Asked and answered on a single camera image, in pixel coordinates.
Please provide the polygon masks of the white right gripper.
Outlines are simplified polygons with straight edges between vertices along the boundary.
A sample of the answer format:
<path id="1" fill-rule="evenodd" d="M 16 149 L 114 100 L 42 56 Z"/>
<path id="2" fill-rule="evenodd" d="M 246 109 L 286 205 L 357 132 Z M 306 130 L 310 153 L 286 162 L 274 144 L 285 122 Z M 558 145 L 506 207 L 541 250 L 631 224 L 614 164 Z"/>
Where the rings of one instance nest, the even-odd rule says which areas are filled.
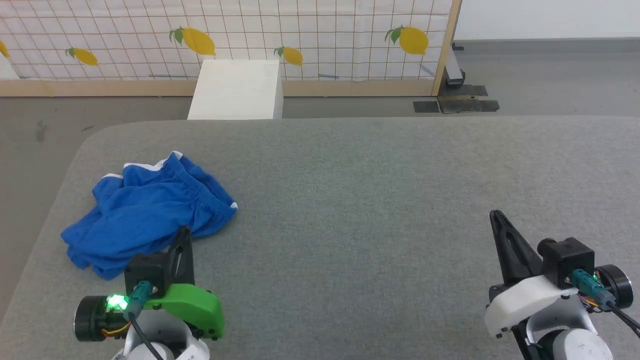
<path id="1" fill-rule="evenodd" d="M 560 327 L 598 335 L 578 289 L 560 289 L 541 275 L 542 259 L 501 210 L 490 211 L 489 220 L 503 284 L 513 285 L 496 295 L 486 309 L 484 323 L 490 337 L 521 322 L 526 323 L 526 341 L 537 341 L 537 333 Z"/>

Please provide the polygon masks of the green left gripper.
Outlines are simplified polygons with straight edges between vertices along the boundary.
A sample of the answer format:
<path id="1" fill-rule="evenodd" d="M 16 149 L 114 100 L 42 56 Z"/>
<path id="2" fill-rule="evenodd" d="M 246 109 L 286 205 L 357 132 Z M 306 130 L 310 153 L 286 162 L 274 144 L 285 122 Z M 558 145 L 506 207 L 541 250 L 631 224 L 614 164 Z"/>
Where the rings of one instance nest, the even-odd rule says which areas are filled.
<path id="1" fill-rule="evenodd" d="M 172 285 L 163 297 L 150 298 L 145 310 L 165 310 L 189 327 L 195 338 L 217 341 L 224 337 L 226 320 L 220 299 L 195 285 L 192 233 L 188 226 L 177 231 L 167 249 L 168 274 Z"/>

